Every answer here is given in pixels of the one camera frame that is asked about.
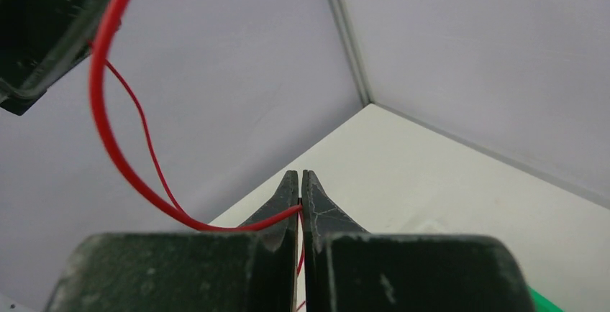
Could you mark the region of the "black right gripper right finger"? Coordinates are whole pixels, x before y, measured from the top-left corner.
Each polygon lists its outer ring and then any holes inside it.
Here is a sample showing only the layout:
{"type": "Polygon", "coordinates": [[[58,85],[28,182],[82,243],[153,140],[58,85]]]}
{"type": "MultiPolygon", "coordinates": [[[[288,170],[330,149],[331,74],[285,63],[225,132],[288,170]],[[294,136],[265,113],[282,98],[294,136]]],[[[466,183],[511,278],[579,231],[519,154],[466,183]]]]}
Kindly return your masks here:
{"type": "Polygon", "coordinates": [[[475,234],[373,234],[325,193],[301,185],[308,311],[533,311],[519,265],[475,234]]]}

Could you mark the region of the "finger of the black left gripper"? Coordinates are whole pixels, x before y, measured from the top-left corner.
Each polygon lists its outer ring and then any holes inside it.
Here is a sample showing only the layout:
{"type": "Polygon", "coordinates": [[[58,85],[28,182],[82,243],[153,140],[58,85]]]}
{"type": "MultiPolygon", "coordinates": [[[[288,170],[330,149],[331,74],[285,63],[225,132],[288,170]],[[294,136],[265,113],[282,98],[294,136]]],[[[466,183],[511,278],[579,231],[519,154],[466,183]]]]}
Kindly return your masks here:
{"type": "Polygon", "coordinates": [[[1,0],[1,108],[17,116],[91,53],[109,0],[1,0]]]}

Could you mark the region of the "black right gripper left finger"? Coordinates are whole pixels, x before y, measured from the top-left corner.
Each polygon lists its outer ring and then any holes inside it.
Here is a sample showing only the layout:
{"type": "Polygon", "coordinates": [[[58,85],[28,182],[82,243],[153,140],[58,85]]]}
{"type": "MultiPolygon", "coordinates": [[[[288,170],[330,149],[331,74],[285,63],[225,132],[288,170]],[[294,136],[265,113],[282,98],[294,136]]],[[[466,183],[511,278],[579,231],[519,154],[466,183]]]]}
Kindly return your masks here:
{"type": "Polygon", "coordinates": [[[298,222],[261,231],[103,233],[82,241],[46,311],[291,311],[298,222]]]}

